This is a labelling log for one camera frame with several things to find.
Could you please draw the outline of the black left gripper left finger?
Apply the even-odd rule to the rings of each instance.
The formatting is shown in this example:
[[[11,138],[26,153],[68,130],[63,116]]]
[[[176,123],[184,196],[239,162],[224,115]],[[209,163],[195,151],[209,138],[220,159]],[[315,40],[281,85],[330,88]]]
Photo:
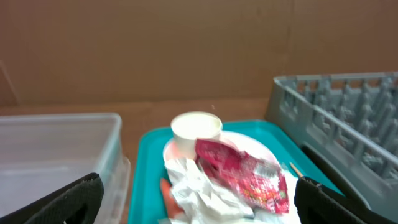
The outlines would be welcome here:
[[[94,224],[103,196],[101,177],[92,172],[1,217],[1,224]]]

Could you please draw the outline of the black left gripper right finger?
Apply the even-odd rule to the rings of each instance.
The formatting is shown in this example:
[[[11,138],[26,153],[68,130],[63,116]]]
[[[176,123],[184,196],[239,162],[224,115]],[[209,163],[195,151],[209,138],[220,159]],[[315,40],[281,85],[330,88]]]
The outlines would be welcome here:
[[[396,224],[309,177],[297,181],[294,204],[302,224]]]

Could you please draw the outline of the red snack wrapper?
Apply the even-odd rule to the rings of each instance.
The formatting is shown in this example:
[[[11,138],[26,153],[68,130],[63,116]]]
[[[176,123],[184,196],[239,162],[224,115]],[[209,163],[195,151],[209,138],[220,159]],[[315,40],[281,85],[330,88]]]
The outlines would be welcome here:
[[[258,159],[222,142],[199,139],[196,162],[204,173],[224,185],[252,207],[271,213],[287,213],[290,203],[280,165]]]

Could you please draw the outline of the white napkin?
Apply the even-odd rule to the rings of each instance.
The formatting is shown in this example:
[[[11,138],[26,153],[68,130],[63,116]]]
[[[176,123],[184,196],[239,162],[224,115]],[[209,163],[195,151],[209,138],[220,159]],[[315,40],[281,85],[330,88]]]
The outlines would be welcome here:
[[[165,162],[171,195],[184,211],[177,218],[163,218],[159,223],[281,223],[297,224],[300,218],[293,197],[298,178],[284,172],[287,178],[290,207],[288,213],[275,214],[251,208],[226,187],[210,180],[191,159]]]

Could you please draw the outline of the cream white cup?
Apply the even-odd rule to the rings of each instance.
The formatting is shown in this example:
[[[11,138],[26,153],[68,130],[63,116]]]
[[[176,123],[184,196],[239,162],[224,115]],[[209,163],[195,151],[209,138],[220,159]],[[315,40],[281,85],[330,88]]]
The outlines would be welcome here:
[[[219,117],[201,111],[183,113],[170,123],[178,153],[194,159],[197,139],[219,140],[223,123]]]

